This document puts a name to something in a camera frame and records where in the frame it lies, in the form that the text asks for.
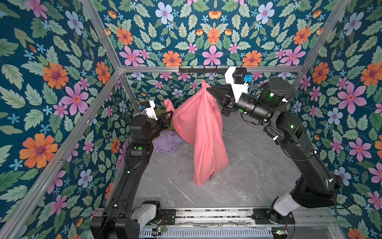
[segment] purple cloth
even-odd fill
[[[165,152],[171,154],[182,141],[183,139],[176,132],[172,130],[162,131],[152,143],[154,145],[153,153]]]

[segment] pink flower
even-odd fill
[[[252,72],[252,78],[255,78],[255,81],[262,77],[263,75],[260,72]]]
[[[61,101],[65,105],[71,105],[69,109],[70,115],[75,115],[77,113],[77,108],[80,113],[85,113],[87,110],[87,103],[84,100],[89,97],[89,94],[86,92],[81,93],[81,86],[79,86],[78,83],[74,85],[74,91],[68,86],[65,87],[65,90],[70,97],[64,96]]]
[[[92,143],[91,140],[85,141],[85,147],[82,148],[82,150],[86,150],[86,154],[89,154],[89,151],[93,152],[93,146],[94,144]]]
[[[131,49],[128,46],[125,46],[125,52],[120,52],[119,55],[123,58],[127,58],[125,60],[125,65],[131,65],[131,63],[133,63],[133,66],[137,67],[138,63],[144,63],[142,58],[138,57],[139,50],[133,50],[133,52],[131,53]]]
[[[300,60],[298,58],[300,57],[303,57],[306,52],[300,52],[301,50],[301,45],[298,45],[294,51],[292,51],[291,49],[288,49],[286,51],[286,55],[287,57],[284,57],[281,59],[281,63],[285,63],[285,65],[292,65],[292,63],[294,65],[298,65],[300,63]]]
[[[190,79],[191,76],[188,73],[176,73],[178,75],[178,80],[183,80],[184,82],[187,81],[187,79]]]
[[[190,53],[190,52],[195,53],[195,51],[197,50],[196,44],[193,45],[192,43],[190,43],[190,45],[187,47],[187,49],[188,49],[188,53]]]
[[[336,151],[337,153],[340,153],[340,150],[343,150],[343,146],[341,146],[342,140],[336,140],[333,139],[333,143],[331,142],[330,145],[332,146],[332,151]]]
[[[47,15],[45,14],[45,12],[48,11],[48,8],[42,4],[40,5],[40,3],[40,0],[29,0],[25,3],[25,5],[33,10],[33,13],[37,18],[39,18],[41,15],[43,18],[48,19]]]
[[[48,194],[51,194],[54,190],[54,185],[56,184],[57,187],[62,187],[62,180],[60,178],[62,178],[64,175],[65,175],[66,171],[65,170],[62,170],[60,171],[56,178],[54,179],[54,181],[49,185],[48,187],[48,190],[47,190],[47,193]]]
[[[362,144],[362,139],[360,137],[357,138],[355,144],[354,142],[349,142],[349,146],[354,148],[353,150],[349,151],[350,155],[357,155],[357,159],[359,162],[363,160],[363,156],[367,158],[371,158],[371,154],[367,152],[366,150],[370,149],[371,144],[364,143]]]
[[[156,82],[154,83],[154,85],[155,85],[155,88],[159,88],[159,89],[162,89],[162,87],[163,87],[162,82],[159,82],[159,81],[156,81]]]
[[[259,82],[259,85],[258,85],[257,87],[260,87],[260,86],[264,85],[264,84],[267,83],[268,81],[269,81],[269,79],[260,81],[260,82]]]
[[[382,207],[382,197],[379,197],[377,191],[374,192],[374,195],[371,192],[368,192],[367,194],[370,197],[367,202],[374,204],[375,209],[379,210]]]
[[[377,169],[375,169],[373,167],[369,168],[369,172],[371,172],[372,174],[376,175],[376,176],[373,176],[371,178],[371,181],[373,183],[375,183],[375,184],[377,184],[382,179],[382,164],[381,163],[377,163],[376,167],[377,167]]]
[[[341,101],[338,105],[339,109],[344,109],[346,106],[348,106],[348,112],[350,114],[353,114],[356,110],[356,107],[354,104],[358,106],[364,106],[366,104],[365,98],[358,97],[362,95],[366,90],[366,86],[360,86],[354,91],[354,84],[349,83],[346,87],[347,93],[344,91],[339,92],[338,98],[344,99],[344,101]]]
[[[318,101],[318,97],[320,97],[322,95],[322,93],[320,92],[320,88],[321,86],[319,87],[313,87],[312,91],[309,92],[309,95],[311,96],[311,101],[314,99],[314,101]]]
[[[285,56],[285,52],[286,52],[286,50],[283,50],[281,48],[279,52],[276,52],[276,58],[281,59],[283,56]]]
[[[306,91],[306,89],[311,85],[309,82],[310,78],[310,76],[307,78],[305,75],[303,81],[301,82],[301,89],[304,89],[304,91]]]
[[[187,4],[191,6],[192,2],[196,3],[197,0],[187,0]]]
[[[68,162],[71,161],[71,159],[72,159],[72,155],[73,155],[74,157],[77,157],[77,156],[78,156],[78,152],[77,152],[77,150],[76,150],[76,149],[78,149],[78,146],[79,146],[79,143],[76,144],[76,146],[75,146],[74,149],[72,150],[71,154],[70,154],[70,155],[68,156],[68,158],[66,159]]]
[[[54,105],[53,108],[56,109],[56,111],[54,112],[55,115],[60,115],[60,118],[63,118],[64,117],[64,114],[68,114],[68,111],[66,111],[66,109],[68,108],[68,106],[66,105],[62,105],[62,102],[60,101],[58,103],[58,105]]]
[[[203,64],[208,65],[209,63],[211,63],[211,66],[213,66],[213,63],[215,63],[216,65],[220,65],[220,60],[218,58],[220,58],[223,55],[223,52],[216,52],[216,46],[212,45],[210,46],[210,53],[203,52],[202,55],[205,58],[207,58],[204,60]]]
[[[109,95],[106,97],[105,102],[112,100],[112,95],[113,95],[113,93],[110,91]]]
[[[240,6],[244,4],[244,0],[240,0]]]
[[[150,53],[149,53],[149,52],[146,52],[145,49],[143,49],[143,50],[139,50],[139,56],[140,56],[140,57],[143,57],[144,60],[146,60],[146,58],[147,58],[147,59],[150,59],[149,54],[150,54]]]
[[[85,89],[87,91],[87,87],[90,86],[89,83],[87,82],[87,79],[85,78],[82,78],[81,77],[81,80],[78,82],[78,84],[81,86],[81,89]]]
[[[376,114],[380,113],[382,116],[382,104],[376,103],[376,107],[377,107],[377,109],[374,111],[374,113],[376,113]]]
[[[106,115],[110,118],[113,115],[113,109],[108,106],[106,109]]]
[[[199,86],[200,85],[198,82],[196,82],[196,80],[194,80],[194,83],[190,82],[190,88],[191,89],[199,89]]]
[[[117,83],[116,83],[115,86],[114,86],[114,90],[115,90],[115,91],[117,91],[118,89],[121,89],[120,83],[121,83],[121,81],[120,81],[120,80],[117,80]]]
[[[49,204],[50,208],[52,209],[50,211],[50,215],[53,215],[55,212],[57,212],[57,215],[60,215],[61,214],[61,208],[65,208],[66,207],[65,200],[66,200],[66,196],[63,196],[61,198],[61,195],[58,195],[57,198],[56,198],[56,201],[55,202],[51,202]]]
[[[309,115],[311,115],[312,117],[316,116],[317,115],[317,107],[315,106],[312,106],[312,108],[309,109],[310,113]]]
[[[231,44],[230,48],[228,48],[228,50],[231,51],[231,54],[234,53],[234,52],[238,52],[238,49],[239,49],[239,46],[237,45],[237,43]]]
[[[161,73],[161,75],[159,76],[159,78],[161,79],[165,79],[165,81],[168,81],[168,79],[172,79],[172,75],[171,75],[171,72],[164,72],[164,73]]]
[[[345,76],[343,79],[340,78],[340,82],[337,83],[336,86],[338,86],[339,90],[346,89],[346,85],[350,83],[350,81],[347,80],[348,78]]]

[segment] floral wallpaper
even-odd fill
[[[106,33],[127,66],[299,65],[336,1],[118,0],[96,3]],[[354,4],[349,5],[353,11]],[[327,49],[320,51],[327,56]],[[254,72],[256,83],[280,73]],[[283,72],[291,80],[294,73]],[[128,74],[136,96],[178,106],[223,75]]]
[[[382,6],[352,1],[290,110],[328,168],[343,179],[332,213],[351,239],[381,238]]]
[[[79,1],[2,1],[0,26],[2,227],[113,68]],[[118,81],[18,238],[86,238],[126,148],[130,112]]]

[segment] marble surface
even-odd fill
[[[162,207],[270,206],[301,175],[262,126],[244,122],[239,114],[223,116],[223,141],[229,166],[201,187],[192,182],[191,145],[183,142],[172,154],[153,154],[134,207],[145,200],[159,200]]]

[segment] pink garment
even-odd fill
[[[164,102],[167,111],[174,112],[172,122],[178,134],[195,147],[194,183],[199,187],[228,166],[222,115],[216,99],[207,92],[208,87],[203,80],[199,92],[176,110],[169,99]]]

